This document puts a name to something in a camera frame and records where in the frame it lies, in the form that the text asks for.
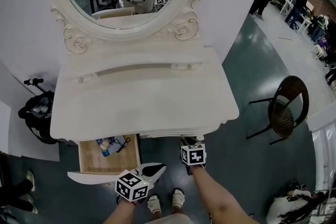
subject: open drawer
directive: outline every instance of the open drawer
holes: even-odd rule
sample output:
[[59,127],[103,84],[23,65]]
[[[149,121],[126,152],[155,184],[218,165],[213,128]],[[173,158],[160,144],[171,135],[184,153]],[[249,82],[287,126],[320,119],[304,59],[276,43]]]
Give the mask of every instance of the open drawer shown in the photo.
[[104,157],[96,140],[79,142],[80,172],[68,172],[68,176],[81,184],[101,184],[115,181],[116,176],[124,170],[131,170],[140,165],[138,140],[136,135],[125,135],[130,138],[126,148],[119,153]]

